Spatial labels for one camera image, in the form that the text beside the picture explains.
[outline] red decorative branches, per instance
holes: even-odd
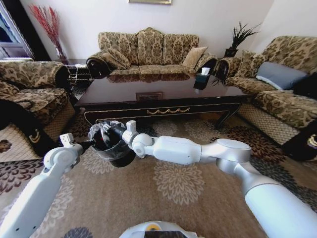
[[[58,12],[53,9],[52,7],[45,7],[45,6],[36,6],[34,4],[29,6],[32,14],[38,20],[40,25],[46,31],[48,37],[56,46],[58,53],[60,54],[59,57],[61,60],[66,59],[62,47],[59,43],[59,23],[60,18]]]

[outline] white wall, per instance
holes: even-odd
[[[262,52],[277,36],[317,36],[317,0],[275,0],[251,50]]]
[[[231,31],[239,20],[250,26],[263,22],[273,0],[173,0],[172,5],[128,3],[128,0],[21,0],[52,59],[55,49],[28,5],[55,8],[61,18],[60,37],[69,59],[87,58],[99,51],[101,31],[136,33],[154,27],[163,33],[192,33],[201,46],[222,57],[231,45]],[[247,49],[254,37],[239,48]]]

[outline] beige pillow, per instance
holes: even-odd
[[[242,59],[235,77],[255,78],[261,64],[267,60],[266,56],[251,51],[243,51]]]
[[[181,64],[182,66],[194,69],[198,60],[203,55],[203,53],[207,50],[208,46],[206,47],[198,47],[192,48],[190,52],[187,54],[184,62]]]
[[[116,69],[126,69],[126,67],[120,64],[118,61],[116,61],[109,52],[103,53],[101,56],[112,67]]]
[[[128,58],[121,52],[117,51],[116,49],[109,48],[108,52],[112,55],[112,57],[122,64],[126,69],[131,67],[131,63]]]

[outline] gray pillow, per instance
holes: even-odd
[[[278,90],[288,90],[306,75],[305,72],[281,64],[264,62],[258,70],[257,79],[272,85]]]

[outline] carpet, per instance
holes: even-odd
[[[139,132],[169,135],[206,144],[217,138],[236,139],[252,148],[251,163],[282,183],[317,211],[317,171],[283,154],[258,130],[238,117],[215,129],[216,115],[138,119]],[[68,131],[86,140],[88,123],[82,115]],[[40,160],[0,164],[0,218],[29,180],[43,168]],[[44,222],[32,238],[117,238],[128,227],[163,220],[199,236],[265,237],[245,204],[238,178],[214,164],[189,166],[162,162],[151,156],[115,168],[89,149],[81,162],[62,177],[61,189]]]
[[[84,83],[72,84],[71,91],[74,94],[74,96],[79,100],[89,86],[90,84],[85,81]]]

